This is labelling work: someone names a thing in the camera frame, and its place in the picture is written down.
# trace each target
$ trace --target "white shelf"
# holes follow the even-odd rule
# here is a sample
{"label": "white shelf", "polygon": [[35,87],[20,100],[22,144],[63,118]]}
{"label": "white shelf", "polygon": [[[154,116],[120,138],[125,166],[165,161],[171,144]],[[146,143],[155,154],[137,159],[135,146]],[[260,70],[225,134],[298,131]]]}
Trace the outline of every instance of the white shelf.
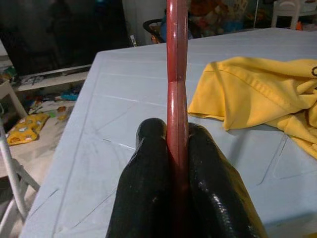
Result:
{"label": "white shelf", "polygon": [[37,88],[45,88],[45,87],[60,85],[64,83],[78,82],[78,81],[86,80],[87,75],[88,75],[88,72],[81,72],[81,73],[70,74],[67,76],[47,78],[47,79],[44,79],[42,82],[35,83],[34,85],[26,84],[26,85],[15,87],[14,91],[22,92],[22,91],[28,91],[28,90],[37,89]]}

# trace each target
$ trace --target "television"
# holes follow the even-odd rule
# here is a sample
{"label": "television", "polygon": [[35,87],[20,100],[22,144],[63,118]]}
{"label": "television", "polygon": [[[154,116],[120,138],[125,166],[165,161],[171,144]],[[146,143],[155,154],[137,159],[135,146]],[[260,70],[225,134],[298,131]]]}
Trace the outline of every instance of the television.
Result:
{"label": "television", "polygon": [[130,46],[121,0],[0,0],[0,38],[19,76],[91,65]]}

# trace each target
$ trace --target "yellow pillow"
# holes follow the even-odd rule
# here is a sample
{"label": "yellow pillow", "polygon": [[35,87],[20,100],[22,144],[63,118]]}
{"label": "yellow pillow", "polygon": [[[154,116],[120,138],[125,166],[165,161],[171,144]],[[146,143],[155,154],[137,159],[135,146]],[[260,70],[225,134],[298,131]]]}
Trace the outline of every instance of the yellow pillow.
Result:
{"label": "yellow pillow", "polygon": [[7,134],[8,144],[17,145],[36,140],[48,118],[48,115],[39,113],[21,119]]}

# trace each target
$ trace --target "plastic table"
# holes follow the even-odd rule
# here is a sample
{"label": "plastic table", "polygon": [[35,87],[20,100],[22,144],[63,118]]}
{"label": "plastic table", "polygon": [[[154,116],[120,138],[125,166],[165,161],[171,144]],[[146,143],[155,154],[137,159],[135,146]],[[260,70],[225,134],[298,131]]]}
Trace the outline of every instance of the plastic table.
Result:
{"label": "plastic table", "polygon": [[[268,28],[189,41],[190,103],[207,63],[235,56],[317,59],[317,34]],[[97,54],[34,201],[22,238],[104,238],[119,176],[141,121],[166,121],[166,44]],[[317,160],[266,125],[224,131],[205,126],[237,168],[271,237],[316,232]]]}

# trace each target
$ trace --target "yellow cloth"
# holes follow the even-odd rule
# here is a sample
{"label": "yellow cloth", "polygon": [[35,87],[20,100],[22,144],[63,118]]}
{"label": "yellow cloth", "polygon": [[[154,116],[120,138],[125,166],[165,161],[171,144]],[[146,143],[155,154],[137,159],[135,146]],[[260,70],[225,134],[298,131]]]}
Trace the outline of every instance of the yellow cloth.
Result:
{"label": "yellow cloth", "polygon": [[44,113],[29,115],[21,119],[7,134],[6,140],[9,145],[28,143],[36,140],[49,118]]}
{"label": "yellow cloth", "polygon": [[225,130],[277,127],[317,158],[317,60],[236,57],[206,66],[188,112]]}

